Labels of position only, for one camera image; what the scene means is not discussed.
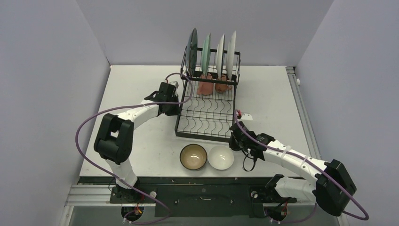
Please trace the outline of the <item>white plate blue rim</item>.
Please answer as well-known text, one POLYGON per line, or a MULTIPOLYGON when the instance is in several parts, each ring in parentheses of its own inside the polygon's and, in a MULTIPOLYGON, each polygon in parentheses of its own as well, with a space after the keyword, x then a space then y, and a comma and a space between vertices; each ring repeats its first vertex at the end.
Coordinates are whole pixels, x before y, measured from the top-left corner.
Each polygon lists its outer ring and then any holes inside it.
POLYGON ((225 34, 219 40, 216 50, 216 72, 217 78, 220 80, 223 73, 223 55, 224 55, 225 34))

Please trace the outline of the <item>black wire dish rack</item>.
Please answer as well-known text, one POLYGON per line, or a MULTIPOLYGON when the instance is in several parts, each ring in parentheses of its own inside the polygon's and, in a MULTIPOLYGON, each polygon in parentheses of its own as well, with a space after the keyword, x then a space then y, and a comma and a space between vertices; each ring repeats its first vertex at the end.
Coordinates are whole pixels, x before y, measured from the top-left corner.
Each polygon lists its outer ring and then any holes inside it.
POLYGON ((208 72, 213 76, 207 83, 224 84, 228 89, 219 93, 213 91, 210 95, 197 94, 201 78, 202 48, 197 49, 197 65, 194 76, 189 76, 191 83, 183 80, 183 92, 180 95, 181 113, 175 125, 175 135, 184 138, 202 139, 209 141, 225 142, 231 136, 230 126, 233 124, 233 111, 236 107, 236 90, 240 78, 240 52, 234 53, 234 63, 230 80, 222 81, 217 78, 216 58, 217 50, 210 51, 210 66, 208 72))

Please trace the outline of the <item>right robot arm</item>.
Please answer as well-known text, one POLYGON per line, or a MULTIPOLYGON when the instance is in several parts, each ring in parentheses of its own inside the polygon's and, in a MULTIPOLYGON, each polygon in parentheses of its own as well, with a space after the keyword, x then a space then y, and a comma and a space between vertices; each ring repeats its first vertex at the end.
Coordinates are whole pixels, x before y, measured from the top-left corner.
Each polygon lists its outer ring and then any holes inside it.
POLYGON ((311 201, 338 217, 357 191, 346 167, 338 160, 327 162, 302 154, 270 135, 255 134, 241 121, 234 123, 230 131, 232 150, 248 153, 254 161, 275 163, 300 176, 296 179, 275 175, 265 189, 271 201, 280 198, 311 201))

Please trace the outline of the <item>brown black bowl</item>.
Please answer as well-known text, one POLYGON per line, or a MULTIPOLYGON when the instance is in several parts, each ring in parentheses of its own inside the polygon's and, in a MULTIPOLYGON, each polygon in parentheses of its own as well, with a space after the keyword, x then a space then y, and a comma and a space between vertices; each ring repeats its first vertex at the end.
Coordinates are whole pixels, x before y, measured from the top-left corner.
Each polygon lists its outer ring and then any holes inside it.
POLYGON ((187 170, 197 171, 206 165, 207 152, 201 145, 189 144, 181 150, 179 160, 187 170))

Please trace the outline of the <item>small orange mug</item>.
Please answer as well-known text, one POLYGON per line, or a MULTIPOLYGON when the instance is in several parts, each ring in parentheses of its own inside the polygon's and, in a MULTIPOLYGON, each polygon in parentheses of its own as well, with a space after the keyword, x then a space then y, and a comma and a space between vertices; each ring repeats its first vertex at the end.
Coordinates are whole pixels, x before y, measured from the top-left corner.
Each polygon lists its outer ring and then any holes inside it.
MULTIPOLYGON (((227 81, 227 75, 222 74, 219 78, 217 78, 218 81, 227 81)), ((215 91, 217 93, 224 93, 228 90, 232 90, 232 85, 229 84, 224 84, 224 83, 216 83, 215 84, 215 91)))

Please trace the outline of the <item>white bowl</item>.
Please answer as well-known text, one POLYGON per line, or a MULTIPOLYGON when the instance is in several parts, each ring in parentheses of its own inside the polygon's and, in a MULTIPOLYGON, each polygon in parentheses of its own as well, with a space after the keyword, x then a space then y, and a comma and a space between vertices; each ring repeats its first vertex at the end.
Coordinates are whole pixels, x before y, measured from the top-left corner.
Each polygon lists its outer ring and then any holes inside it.
POLYGON ((208 153, 209 164, 216 170, 227 170, 234 163, 234 154, 226 146, 214 146, 208 153))

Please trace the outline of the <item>light green flower plate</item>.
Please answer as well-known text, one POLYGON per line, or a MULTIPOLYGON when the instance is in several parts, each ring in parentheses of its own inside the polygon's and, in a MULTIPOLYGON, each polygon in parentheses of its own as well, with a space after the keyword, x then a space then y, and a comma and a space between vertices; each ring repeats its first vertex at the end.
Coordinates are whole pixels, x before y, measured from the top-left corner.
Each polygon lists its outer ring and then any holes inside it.
POLYGON ((203 42, 202 54, 201 54, 201 70, 204 76, 208 73, 209 61, 210 61, 210 42, 211 33, 209 33, 203 42))

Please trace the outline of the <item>red teal plate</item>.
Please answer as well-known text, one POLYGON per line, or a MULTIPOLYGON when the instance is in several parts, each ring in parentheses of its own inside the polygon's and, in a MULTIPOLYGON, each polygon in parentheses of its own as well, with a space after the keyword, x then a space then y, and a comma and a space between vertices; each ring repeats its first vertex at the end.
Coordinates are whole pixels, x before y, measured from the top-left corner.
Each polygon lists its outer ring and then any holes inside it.
POLYGON ((230 41, 228 43, 227 50, 227 60, 226 60, 226 74, 228 80, 232 80, 232 70, 233 70, 233 61, 235 55, 235 46, 236 46, 236 31, 232 34, 230 41))

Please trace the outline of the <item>dark blue plate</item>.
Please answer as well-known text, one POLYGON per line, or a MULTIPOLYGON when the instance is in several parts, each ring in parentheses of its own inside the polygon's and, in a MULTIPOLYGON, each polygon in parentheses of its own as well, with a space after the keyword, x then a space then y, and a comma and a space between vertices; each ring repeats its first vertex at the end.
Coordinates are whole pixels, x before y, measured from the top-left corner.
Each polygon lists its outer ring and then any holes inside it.
POLYGON ((194 76, 197 63, 198 33, 194 28, 186 46, 186 68, 189 76, 194 76))

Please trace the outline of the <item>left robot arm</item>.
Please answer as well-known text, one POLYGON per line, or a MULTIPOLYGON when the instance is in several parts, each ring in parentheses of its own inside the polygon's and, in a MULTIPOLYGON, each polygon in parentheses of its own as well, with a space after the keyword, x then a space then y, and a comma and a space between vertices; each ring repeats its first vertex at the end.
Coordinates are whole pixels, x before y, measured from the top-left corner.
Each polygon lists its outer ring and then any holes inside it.
POLYGON ((140 189, 134 186, 138 178, 129 160, 134 130, 161 114, 178 115, 180 108, 177 89, 176 81, 162 82, 159 90, 145 97, 137 108, 119 114, 107 113, 102 118, 94 150, 106 160, 112 173, 117 176, 117 185, 123 188, 122 197, 128 202, 136 202, 140 198, 140 189))

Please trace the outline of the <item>large pink mug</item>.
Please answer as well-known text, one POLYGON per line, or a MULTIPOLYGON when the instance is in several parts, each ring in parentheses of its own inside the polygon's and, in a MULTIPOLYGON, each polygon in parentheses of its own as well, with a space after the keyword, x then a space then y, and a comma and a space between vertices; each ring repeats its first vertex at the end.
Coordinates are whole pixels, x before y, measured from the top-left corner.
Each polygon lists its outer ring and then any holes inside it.
MULTIPOLYGON (((211 80, 212 75, 208 73, 207 75, 202 74, 201 79, 211 80)), ((214 84, 212 82, 199 81, 197 88, 197 95, 209 96, 213 94, 214 84)))

